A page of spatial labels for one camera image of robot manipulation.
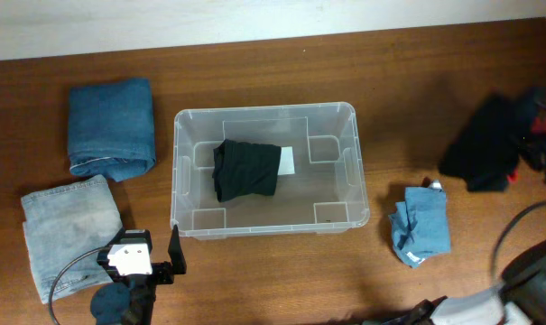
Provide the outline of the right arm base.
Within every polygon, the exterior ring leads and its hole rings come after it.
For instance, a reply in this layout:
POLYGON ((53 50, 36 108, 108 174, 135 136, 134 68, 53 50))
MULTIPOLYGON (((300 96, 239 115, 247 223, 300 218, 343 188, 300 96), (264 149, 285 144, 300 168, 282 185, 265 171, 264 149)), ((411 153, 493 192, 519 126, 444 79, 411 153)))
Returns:
POLYGON ((423 300, 409 311, 397 312, 393 316, 381 316, 372 320, 362 320, 361 325, 434 325, 432 314, 447 296, 436 300, 423 300))

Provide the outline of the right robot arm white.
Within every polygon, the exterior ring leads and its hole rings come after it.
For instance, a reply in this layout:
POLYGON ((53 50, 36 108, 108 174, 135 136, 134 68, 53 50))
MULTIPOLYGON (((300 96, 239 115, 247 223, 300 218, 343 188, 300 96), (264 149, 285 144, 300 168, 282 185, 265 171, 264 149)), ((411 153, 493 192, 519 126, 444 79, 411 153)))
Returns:
POLYGON ((495 287, 448 298, 430 316, 434 324, 546 324, 546 240, 516 257, 495 287))

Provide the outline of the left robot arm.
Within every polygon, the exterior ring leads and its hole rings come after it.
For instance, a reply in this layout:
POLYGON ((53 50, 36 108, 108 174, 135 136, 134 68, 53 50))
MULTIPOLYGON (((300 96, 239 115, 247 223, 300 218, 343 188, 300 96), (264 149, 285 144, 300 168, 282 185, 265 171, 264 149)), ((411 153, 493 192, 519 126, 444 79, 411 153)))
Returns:
POLYGON ((179 230, 173 227, 168 245, 169 260, 151 260, 153 242, 148 230, 120 229, 97 253, 97 263, 111 283, 93 295, 90 312, 97 325, 147 325, 152 322, 156 289, 171 285, 176 275, 187 273, 179 230))

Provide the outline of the light blue jeans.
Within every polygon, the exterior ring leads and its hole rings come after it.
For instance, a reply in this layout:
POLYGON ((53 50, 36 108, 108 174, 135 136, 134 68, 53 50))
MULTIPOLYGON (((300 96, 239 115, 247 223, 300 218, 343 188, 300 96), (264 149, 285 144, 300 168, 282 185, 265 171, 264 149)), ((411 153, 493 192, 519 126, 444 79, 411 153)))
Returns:
POLYGON ((107 245, 122 227, 103 176, 30 193, 21 204, 32 278, 43 304, 111 281, 93 255, 60 274, 76 257, 107 245))

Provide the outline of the small blue cloth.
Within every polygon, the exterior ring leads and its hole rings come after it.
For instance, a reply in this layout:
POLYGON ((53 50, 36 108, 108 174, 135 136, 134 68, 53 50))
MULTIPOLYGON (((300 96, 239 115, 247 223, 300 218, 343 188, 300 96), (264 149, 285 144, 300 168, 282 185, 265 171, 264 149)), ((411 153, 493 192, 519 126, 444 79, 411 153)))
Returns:
POLYGON ((434 180, 427 187, 408 187, 404 201, 395 203, 389 216, 393 251, 411 268, 427 259, 451 252, 447 194, 434 180))

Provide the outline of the dark blue jeans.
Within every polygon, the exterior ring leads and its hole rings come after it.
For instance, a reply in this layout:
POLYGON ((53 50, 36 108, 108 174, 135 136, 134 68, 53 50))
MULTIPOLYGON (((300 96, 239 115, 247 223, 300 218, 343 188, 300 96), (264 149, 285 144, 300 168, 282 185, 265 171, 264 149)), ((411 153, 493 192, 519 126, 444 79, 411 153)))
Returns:
POLYGON ((156 164, 150 81, 133 78, 69 91, 69 171, 120 182, 156 164))

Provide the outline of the black garment with red trim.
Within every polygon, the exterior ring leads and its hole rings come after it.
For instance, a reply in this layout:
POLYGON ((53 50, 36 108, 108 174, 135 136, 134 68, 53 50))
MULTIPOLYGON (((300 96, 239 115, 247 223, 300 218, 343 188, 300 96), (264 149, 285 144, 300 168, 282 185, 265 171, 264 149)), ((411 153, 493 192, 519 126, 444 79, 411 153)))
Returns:
POLYGON ((440 159, 439 172, 463 180, 469 192, 504 191, 519 162, 544 173, 546 183, 546 88, 519 97, 488 96, 440 159))

